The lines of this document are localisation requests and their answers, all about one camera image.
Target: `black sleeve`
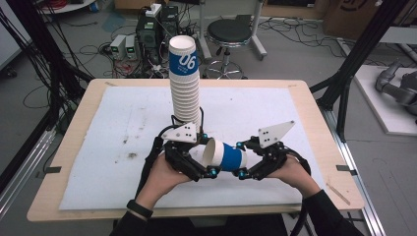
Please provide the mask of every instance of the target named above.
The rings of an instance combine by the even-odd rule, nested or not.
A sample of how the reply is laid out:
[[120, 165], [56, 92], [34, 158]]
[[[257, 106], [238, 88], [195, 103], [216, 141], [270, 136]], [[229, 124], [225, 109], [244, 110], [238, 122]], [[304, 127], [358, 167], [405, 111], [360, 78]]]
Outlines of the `black sleeve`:
[[303, 200], [318, 235], [363, 235], [340, 214], [325, 191]]
[[146, 227], [147, 223], [144, 220], [127, 211], [110, 236], [141, 236], [144, 235]]

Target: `wooden table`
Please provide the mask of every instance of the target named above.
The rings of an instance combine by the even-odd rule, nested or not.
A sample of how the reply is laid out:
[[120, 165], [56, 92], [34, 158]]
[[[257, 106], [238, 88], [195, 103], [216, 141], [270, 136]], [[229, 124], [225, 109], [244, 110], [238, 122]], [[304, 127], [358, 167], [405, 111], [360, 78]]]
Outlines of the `wooden table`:
[[[125, 210], [60, 210], [74, 160], [83, 144], [89, 124], [107, 87], [169, 87], [169, 80], [93, 80], [84, 95], [73, 121], [62, 141], [51, 166], [62, 166], [59, 173], [47, 174], [28, 212], [30, 221], [120, 218]], [[336, 165], [345, 162], [331, 136], [328, 126], [303, 81], [282, 80], [201, 80], [201, 87], [282, 88], [288, 89], [303, 123], [311, 149], [328, 186], [328, 195], [340, 210], [360, 209], [361, 195], [349, 171], [338, 171]], [[228, 215], [243, 213], [291, 212], [294, 206], [222, 206], [193, 208], [158, 208], [153, 216]]]

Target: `black metal frame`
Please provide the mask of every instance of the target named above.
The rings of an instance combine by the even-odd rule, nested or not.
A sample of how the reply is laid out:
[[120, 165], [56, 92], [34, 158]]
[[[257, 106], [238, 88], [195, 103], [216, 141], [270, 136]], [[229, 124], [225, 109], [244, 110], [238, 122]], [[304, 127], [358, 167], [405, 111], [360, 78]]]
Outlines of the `black metal frame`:
[[318, 105], [324, 110], [332, 110], [340, 97], [336, 131], [343, 142], [346, 142], [344, 126], [350, 83], [407, 2], [408, 0], [384, 0], [338, 71], [332, 77], [310, 87], [311, 93], [327, 88], [323, 96], [317, 100]]
[[34, 1], [31, 0], [6, 0], [11, 10], [30, 35], [32, 42], [46, 59], [50, 69], [50, 107], [36, 128], [32, 131], [24, 145], [13, 157], [6, 169], [0, 175], [0, 195], [7, 188], [13, 176], [19, 170], [28, 157], [31, 149], [36, 144], [45, 130], [52, 130], [59, 119], [59, 110], [62, 107], [63, 97], [60, 97], [60, 87], [67, 92], [69, 98], [82, 97], [84, 89], [80, 86], [78, 78], [90, 82], [94, 78], [71, 65], [63, 57], [58, 45], [47, 29], [42, 17], [38, 14]]

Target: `left hand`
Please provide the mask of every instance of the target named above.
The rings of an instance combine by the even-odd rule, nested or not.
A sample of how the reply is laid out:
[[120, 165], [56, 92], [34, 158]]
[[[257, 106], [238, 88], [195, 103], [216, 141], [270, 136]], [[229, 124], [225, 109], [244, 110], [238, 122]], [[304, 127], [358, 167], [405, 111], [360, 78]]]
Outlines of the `left hand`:
[[174, 170], [162, 153], [153, 163], [147, 182], [136, 197], [136, 202], [150, 210], [162, 196], [175, 186], [191, 181], [186, 175]]

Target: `right hand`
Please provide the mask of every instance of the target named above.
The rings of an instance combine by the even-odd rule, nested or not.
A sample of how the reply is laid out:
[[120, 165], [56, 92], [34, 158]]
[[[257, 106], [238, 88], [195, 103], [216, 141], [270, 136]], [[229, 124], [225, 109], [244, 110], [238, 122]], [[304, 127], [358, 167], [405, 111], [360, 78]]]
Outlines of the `right hand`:
[[288, 154], [284, 165], [270, 173], [267, 178], [276, 178], [300, 191], [303, 198], [308, 198], [320, 191], [316, 181], [304, 170], [295, 156]]

